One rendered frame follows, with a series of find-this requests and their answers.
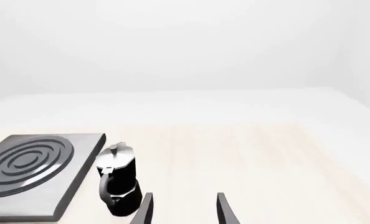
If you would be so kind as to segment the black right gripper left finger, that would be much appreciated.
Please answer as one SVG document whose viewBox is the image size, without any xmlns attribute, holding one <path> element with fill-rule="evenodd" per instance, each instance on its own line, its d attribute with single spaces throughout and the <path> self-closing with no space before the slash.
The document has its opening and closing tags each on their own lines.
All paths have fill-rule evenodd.
<svg viewBox="0 0 370 224">
<path fill-rule="evenodd" d="M 148 192 L 145 194 L 145 197 L 130 224 L 151 224 L 153 218 L 153 209 L 153 194 Z"/>
</svg>

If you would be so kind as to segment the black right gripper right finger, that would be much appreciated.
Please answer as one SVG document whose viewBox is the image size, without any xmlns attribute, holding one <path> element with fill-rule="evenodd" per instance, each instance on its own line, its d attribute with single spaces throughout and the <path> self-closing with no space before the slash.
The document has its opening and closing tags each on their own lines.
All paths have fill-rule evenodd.
<svg viewBox="0 0 370 224">
<path fill-rule="evenodd" d="M 219 224 L 240 224 L 222 192 L 217 194 L 216 210 Z"/>
</svg>

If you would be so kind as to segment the black moka pot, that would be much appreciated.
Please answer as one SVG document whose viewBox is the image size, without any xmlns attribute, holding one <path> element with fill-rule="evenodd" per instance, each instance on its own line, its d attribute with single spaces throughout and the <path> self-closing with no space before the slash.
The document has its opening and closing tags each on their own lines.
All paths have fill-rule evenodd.
<svg viewBox="0 0 370 224">
<path fill-rule="evenodd" d="M 139 209 L 143 196 L 133 148 L 125 142 L 111 145 L 96 157 L 95 164 L 100 175 L 98 193 L 111 214 L 125 217 Z"/>
</svg>

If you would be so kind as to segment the flat black stove plate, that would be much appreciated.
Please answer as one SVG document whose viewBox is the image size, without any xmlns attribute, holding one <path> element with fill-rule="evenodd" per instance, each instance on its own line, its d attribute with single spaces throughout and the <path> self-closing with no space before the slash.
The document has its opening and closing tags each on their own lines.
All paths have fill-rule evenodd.
<svg viewBox="0 0 370 224">
<path fill-rule="evenodd" d="M 0 142 L 0 224 L 58 224 L 106 142 L 103 133 Z"/>
</svg>

